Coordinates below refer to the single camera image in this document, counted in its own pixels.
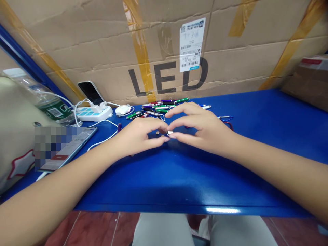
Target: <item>phone screen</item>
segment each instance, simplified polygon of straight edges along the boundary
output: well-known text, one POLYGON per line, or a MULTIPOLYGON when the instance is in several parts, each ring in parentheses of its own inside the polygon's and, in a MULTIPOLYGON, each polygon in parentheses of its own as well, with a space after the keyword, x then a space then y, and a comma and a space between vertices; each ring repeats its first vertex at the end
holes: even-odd
POLYGON ((77 154, 77 152, 88 142, 88 140, 97 131, 97 127, 86 127, 79 135, 77 135, 70 143, 68 143, 54 157, 48 160, 38 171, 51 173, 61 166, 69 163, 69 161, 77 154))
POLYGON ((103 102, 101 99, 99 93, 97 92, 96 88, 93 86, 93 84, 89 81, 78 83, 81 90, 84 92, 84 94, 87 96, 87 98, 93 102, 95 105, 99 105, 103 102))

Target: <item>blue table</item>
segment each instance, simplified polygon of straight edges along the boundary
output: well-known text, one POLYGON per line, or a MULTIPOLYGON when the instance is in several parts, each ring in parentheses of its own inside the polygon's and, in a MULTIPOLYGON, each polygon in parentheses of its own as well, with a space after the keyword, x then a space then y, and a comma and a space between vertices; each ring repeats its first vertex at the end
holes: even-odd
MULTIPOLYGON (((328 163, 328 114, 278 90, 193 99, 212 105, 217 116, 233 115, 234 130, 246 137, 328 163)), ((113 116, 109 120, 129 121, 113 116)), ((76 156, 110 136, 116 128, 100 123, 99 131, 76 156)), ((176 131, 193 132, 178 128, 176 131)), ((150 137, 157 137, 155 132, 150 137)), ((30 172, 2 199, 36 180, 30 172)), ((76 210, 310 216, 303 208, 237 163, 171 140, 163 146, 126 157, 90 187, 76 210)))

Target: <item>white power strip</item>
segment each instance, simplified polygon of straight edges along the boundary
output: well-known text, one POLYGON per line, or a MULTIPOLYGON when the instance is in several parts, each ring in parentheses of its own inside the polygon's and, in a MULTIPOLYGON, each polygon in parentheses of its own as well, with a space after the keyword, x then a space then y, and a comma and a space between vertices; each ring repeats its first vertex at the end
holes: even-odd
POLYGON ((90 107, 77 108, 79 113, 76 113, 82 121, 102 121, 113 115, 113 110, 110 106, 107 106, 101 113, 94 113, 90 107))

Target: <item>beige pants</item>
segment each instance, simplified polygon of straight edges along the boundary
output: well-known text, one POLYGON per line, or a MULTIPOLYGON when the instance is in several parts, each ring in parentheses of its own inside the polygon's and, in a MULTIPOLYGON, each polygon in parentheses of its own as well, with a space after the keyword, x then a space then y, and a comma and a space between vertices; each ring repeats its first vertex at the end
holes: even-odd
MULTIPOLYGON (((199 235, 211 246, 277 246, 260 216, 212 215, 203 219, 199 235)), ((194 246, 185 214, 141 213, 132 246, 194 246)))

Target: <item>hand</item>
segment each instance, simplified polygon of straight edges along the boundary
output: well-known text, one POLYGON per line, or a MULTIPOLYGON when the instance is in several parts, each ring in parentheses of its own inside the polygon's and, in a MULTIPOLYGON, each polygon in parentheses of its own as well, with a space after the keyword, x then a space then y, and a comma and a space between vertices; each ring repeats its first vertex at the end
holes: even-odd
POLYGON ((148 133, 159 130, 161 133, 167 132, 168 124, 164 121, 149 117, 135 118, 130 124, 124 127, 109 142, 120 158, 137 154, 148 149, 161 146, 170 139, 165 136, 148 139, 148 133))
POLYGON ((170 138, 222 156, 225 155, 229 148, 232 148, 233 141, 238 134, 231 131, 211 111, 202 109, 194 102, 189 102, 171 109, 165 114, 165 117, 170 118, 182 112, 188 116, 183 116, 173 121, 167 130, 172 131, 176 127, 187 126, 197 129, 198 132, 194 136, 175 132, 170 134, 170 138))

